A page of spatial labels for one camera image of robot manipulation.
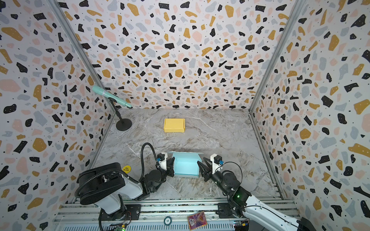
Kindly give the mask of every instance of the black cable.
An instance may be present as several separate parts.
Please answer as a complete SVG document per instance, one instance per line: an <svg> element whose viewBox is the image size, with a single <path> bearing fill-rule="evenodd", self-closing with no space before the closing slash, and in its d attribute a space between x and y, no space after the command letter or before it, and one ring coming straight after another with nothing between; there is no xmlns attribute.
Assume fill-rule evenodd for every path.
<svg viewBox="0 0 370 231"><path fill-rule="evenodd" d="M259 205L249 205L249 206L245 206L244 208L248 208L248 207L260 207L260 208L264 208L268 211L270 211L271 213L273 213L275 216L279 217L280 219L282 219L283 221L287 222L287 223L290 223L289 221L285 220L284 218L282 218L281 216L277 215L276 213L274 213L273 211L269 210L268 208L265 208L265 207L262 207L262 206L259 206ZM299 228L298 226L294 225L293 223L291 223L292 226L304 231L303 229Z"/></svg>
<svg viewBox="0 0 370 231"><path fill-rule="evenodd" d="M98 222L99 222L99 229L100 231L103 231L103 226L101 225L101 215L103 214L103 209L101 208L100 209L100 213L99 213L99 218L98 218Z"/></svg>
<svg viewBox="0 0 370 231"><path fill-rule="evenodd" d="M105 171L102 171L92 177L90 177L89 179L87 179L84 183L82 183L77 189L76 191L74 192L74 196L76 198L80 198L80 191L85 187L86 184L88 184L90 181L92 181L93 179L95 178L98 178L98 177L101 177L107 173L111 173L111 172L119 172L121 173L124 177L126 177L127 179L129 179L130 181L134 182L135 184L138 184L139 182L137 180L135 180L134 178L131 178L129 175L127 175L127 173L125 173L124 171L122 171L122 169L107 169Z"/></svg>
<svg viewBox="0 0 370 231"><path fill-rule="evenodd" d="M222 166L224 166L224 165L225 165L225 164L227 164L227 163L234 163L234 164L236 164L236 165L239 167L240 172L242 173L242 180L240 181L240 184L242 184L242 182L243 182L243 171L242 171L242 168L241 168L237 163L232 162L232 161L228 161L228 162L223 163L223 165L221 165L221 166L220 166L220 167L218 167L217 169L221 168Z"/></svg>
<svg viewBox="0 0 370 231"><path fill-rule="evenodd" d="M143 178L144 178L144 148L145 148L145 146L147 146L147 145L149 145L149 147L152 149L152 152L153 152L153 155L154 155L154 159L155 159L155 160L157 160L157 156L156 156L156 154L155 154L155 151L154 151L153 146L152 146L150 143L148 143L148 142L146 142L145 144L143 144L143 145L141 146L141 152L140 152L140 159L141 159L141 177L140 177L140 179L139 179L139 182L141 182L141 181L143 180Z"/></svg>

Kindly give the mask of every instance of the open box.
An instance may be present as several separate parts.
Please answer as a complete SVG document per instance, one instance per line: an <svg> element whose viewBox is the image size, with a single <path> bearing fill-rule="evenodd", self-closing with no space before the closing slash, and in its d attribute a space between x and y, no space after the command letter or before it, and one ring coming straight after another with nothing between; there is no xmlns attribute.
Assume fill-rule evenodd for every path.
<svg viewBox="0 0 370 231"><path fill-rule="evenodd" d="M198 161L202 161L198 152L169 152L175 158L174 172L177 177L199 177Z"/></svg>

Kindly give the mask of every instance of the marble tabletop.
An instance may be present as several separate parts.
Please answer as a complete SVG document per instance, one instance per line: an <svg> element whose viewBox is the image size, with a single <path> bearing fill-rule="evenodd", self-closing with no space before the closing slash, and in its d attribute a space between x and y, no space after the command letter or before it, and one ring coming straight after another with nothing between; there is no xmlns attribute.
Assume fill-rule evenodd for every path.
<svg viewBox="0 0 370 231"><path fill-rule="evenodd" d="M132 127L118 131L114 117L108 136L96 159L94 167L119 162L123 168L131 166L129 173L135 179L141 175L140 150L145 142L153 145L155 152L198 152L209 158L217 153L223 161L240 165L243 171L242 187L256 196L273 196L275 190L259 148L256 135L246 109L120 109L122 118L129 118ZM165 118L185 118L184 133L165 133ZM145 174L155 169L151 149L144 149ZM241 180L236 164L224 166ZM167 177L158 192L149 199L224 197L215 183L204 182L202 177Z"/></svg>

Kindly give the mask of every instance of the black stand pole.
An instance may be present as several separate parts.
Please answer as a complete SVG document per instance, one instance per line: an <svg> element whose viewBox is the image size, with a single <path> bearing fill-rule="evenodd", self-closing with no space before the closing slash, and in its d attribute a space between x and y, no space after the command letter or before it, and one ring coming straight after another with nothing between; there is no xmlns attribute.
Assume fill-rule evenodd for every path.
<svg viewBox="0 0 370 231"><path fill-rule="evenodd" d="M115 113L118 116L118 118L120 119L116 124L117 130L126 131L127 129L131 128L131 126L132 126L131 120L130 119L122 119L120 112L118 111L118 109L114 105L114 103L117 103L117 101L115 99L111 98L111 97L109 97L108 99L111 101L111 104L112 104L112 106L115 110Z"/></svg>

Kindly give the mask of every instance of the side wall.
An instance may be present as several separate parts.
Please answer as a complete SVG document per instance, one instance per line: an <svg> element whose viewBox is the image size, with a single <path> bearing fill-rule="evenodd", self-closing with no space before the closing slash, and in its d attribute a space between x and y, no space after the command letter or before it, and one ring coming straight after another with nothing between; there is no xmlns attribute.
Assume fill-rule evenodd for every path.
<svg viewBox="0 0 370 231"><path fill-rule="evenodd" d="M1 8L0 230L49 229L111 112L43 1Z"/></svg>
<svg viewBox="0 0 370 231"><path fill-rule="evenodd" d="M252 113L317 230L370 230L370 2L308 1Z"/></svg>
<svg viewBox="0 0 370 231"><path fill-rule="evenodd" d="M295 0L60 6L105 87L136 108L249 108Z"/></svg>

